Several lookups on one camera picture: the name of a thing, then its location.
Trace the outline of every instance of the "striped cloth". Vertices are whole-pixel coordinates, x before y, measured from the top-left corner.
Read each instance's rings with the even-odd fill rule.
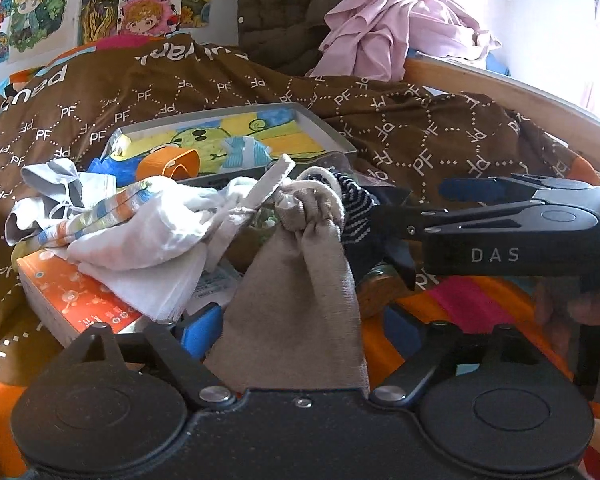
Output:
[[[27,254],[45,247],[62,247],[88,233],[126,222],[141,205],[166,186],[175,184],[165,176],[151,176],[131,184],[119,193],[100,200],[93,209],[51,226],[26,240]]]

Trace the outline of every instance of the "brown blanket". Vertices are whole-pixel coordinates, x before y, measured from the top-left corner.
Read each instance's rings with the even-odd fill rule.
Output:
[[[22,167],[68,156],[84,170],[116,127],[267,102],[310,108],[358,147],[361,171],[437,205],[437,186],[448,176],[562,174],[574,160],[485,96],[432,96],[407,82],[289,77],[244,54],[196,46],[186,34],[56,64],[0,115],[0,473],[22,472],[10,443],[10,406],[59,351],[27,306],[3,239],[8,212],[28,193]]]

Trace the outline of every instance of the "black circular cover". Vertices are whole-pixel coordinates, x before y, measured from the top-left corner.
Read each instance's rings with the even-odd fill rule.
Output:
[[[25,391],[11,429],[29,462],[75,473],[108,473],[164,449],[187,409],[175,388],[149,375],[87,362]]]
[[[437,384],[420,404],[424,430],[442,450],[494,472],[576,462],[593,431],[586,401],[575,388],[525,380],[524,370],[513,365],[508,377],[477,370]]]

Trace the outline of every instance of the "quilted dark fabric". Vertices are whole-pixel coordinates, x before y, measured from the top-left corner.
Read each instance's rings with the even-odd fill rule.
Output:
[[[287,75],[315,67],[329,28],[324,15],[340,0],[238,0],[240,47],[256,63]]]

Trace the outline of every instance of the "pink clothing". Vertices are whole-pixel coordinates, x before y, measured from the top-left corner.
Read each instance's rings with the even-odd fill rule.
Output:
[[[470,60],[501,46],[452,0],[343,0],[324,21],[331,32],[311,76],[401,80],[409,41],[430,56]]]

